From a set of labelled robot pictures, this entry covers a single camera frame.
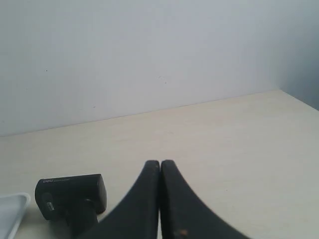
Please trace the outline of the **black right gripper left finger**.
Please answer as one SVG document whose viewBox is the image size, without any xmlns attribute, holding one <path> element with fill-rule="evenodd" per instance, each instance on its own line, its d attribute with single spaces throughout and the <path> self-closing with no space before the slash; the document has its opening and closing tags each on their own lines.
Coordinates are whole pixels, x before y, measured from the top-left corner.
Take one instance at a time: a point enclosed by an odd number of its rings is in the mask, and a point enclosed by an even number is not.
<svg viewBox="0 0 319 239">
<path fill-rule="evenodd" d="M 121 202 L 80 239 L 156 239 L 160 164 L 145 162 L 137 180 Z"/>
</svg>

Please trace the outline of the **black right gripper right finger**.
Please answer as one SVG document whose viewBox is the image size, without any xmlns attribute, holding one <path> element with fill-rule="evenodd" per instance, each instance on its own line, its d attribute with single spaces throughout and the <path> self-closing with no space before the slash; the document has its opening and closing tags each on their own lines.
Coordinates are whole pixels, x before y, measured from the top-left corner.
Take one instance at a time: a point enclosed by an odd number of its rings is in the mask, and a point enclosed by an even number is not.
<svg viewBox="0 0 319 239">
<path fill-rule="evenodd" d="M 163 239 L 247 238 L 201 201 L 173 160 L 161 163 L 160 223 Z"/>
</svg>

